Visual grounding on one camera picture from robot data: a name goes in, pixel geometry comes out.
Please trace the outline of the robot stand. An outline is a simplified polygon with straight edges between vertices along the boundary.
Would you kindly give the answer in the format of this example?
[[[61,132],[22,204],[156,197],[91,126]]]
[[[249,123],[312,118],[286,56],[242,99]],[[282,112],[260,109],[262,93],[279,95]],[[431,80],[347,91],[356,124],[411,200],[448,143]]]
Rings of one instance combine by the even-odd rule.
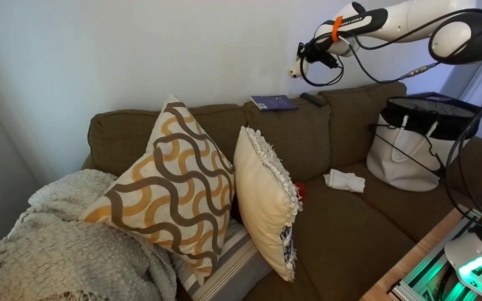
[[[360,301],[482,301],[481,221],[453,210]]]

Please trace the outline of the cream fringed throw pillow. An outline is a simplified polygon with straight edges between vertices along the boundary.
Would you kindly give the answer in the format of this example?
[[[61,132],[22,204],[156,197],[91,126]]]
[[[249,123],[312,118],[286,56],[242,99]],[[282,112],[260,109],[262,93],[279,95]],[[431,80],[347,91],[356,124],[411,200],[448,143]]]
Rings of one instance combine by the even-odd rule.
[[[234,167],[243,224],[270,267],[293,282],[297,255],[292,231],[302,210],[297,187],[259,130],[241,127]]]

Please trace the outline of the white and black tote bag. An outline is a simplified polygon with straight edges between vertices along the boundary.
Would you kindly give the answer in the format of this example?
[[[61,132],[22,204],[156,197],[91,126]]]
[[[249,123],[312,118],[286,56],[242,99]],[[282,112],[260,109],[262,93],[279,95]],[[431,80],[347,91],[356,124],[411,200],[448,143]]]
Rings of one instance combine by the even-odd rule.
[[[434,190],[447,166],[478,131],[467,126],[480,108],[457,99],[390,97],[376,123],[369,171],[400,190]]]

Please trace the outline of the cream knitted blanket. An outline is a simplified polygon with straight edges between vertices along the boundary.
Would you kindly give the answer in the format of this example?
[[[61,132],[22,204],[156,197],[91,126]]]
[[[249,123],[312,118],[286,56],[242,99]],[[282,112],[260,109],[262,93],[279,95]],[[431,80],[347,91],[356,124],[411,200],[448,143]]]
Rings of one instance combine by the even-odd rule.
[[[176,301],[168,254],[78,220],[115,176],[85,169],[42,187],[0,240],[0,301]]]

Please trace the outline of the black remote control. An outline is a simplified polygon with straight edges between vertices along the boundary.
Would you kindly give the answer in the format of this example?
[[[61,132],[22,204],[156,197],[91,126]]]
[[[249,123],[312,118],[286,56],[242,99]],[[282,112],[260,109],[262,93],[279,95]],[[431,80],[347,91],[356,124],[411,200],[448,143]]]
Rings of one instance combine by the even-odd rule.
[[[323,107],[327,105],[325,100],[309,93],[300,94],[300,98],[316,105],[317,107]]]

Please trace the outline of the wave pattern throw pillow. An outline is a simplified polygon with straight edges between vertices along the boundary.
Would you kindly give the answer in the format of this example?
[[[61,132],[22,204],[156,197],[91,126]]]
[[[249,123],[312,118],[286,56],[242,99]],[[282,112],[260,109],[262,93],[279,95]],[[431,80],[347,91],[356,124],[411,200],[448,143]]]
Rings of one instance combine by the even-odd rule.
[[[218,266],[235,189],[233,164],[170,94],[145,154],[79,219],[158,244],[184,260],[203,284]]]

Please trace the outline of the white toy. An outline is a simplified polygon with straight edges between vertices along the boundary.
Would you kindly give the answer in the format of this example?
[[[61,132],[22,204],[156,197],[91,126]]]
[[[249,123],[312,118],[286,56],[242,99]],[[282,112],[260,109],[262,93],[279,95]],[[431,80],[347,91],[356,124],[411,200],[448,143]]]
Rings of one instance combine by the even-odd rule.
[[[364,192],[365,179],[356,176],[354,173],[343,173],[331,169],[328,174],[323,175],[323,178],[327,187],[331,187],[332,189],[354,193]]]

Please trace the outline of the grey striped cushion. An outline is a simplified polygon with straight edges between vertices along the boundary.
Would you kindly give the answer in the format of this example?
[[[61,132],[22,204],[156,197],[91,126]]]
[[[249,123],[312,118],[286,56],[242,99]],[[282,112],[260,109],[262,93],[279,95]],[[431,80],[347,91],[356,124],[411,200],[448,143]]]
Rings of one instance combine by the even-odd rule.
[[[169,253],[180,290],[192,301],[241,301],[272,268],[262,257],[246,228],[231,218],[218,267],[199,285],[189,264]]]

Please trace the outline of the brown fabric couch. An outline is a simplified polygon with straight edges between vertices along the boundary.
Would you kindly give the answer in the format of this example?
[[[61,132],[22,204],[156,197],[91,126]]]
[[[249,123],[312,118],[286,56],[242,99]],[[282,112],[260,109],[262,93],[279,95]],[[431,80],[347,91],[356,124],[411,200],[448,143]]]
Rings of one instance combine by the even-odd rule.
[[[296,98],[296,110],[260,111],[251,101],[190,109],[229,160],[241,126],[260,130],[293,181],[306,187],[293,227],[296,280],[271,272],[246,300],[358,301],[453,209],[443,184],[398,190],[367,169],[368,126],[389,97],[408,95],[397,82],[319,92],[323,107]],[[331,169],[364,178],[364,192],[327,187],[323,175]]]

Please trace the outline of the blue book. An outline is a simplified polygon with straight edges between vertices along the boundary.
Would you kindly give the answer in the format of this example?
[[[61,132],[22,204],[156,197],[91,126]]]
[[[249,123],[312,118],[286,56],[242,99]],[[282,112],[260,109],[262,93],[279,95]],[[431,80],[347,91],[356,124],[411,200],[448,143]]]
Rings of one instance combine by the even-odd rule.
[[[298,107],[287,95],[250,96],[260,111],[296,110]]]

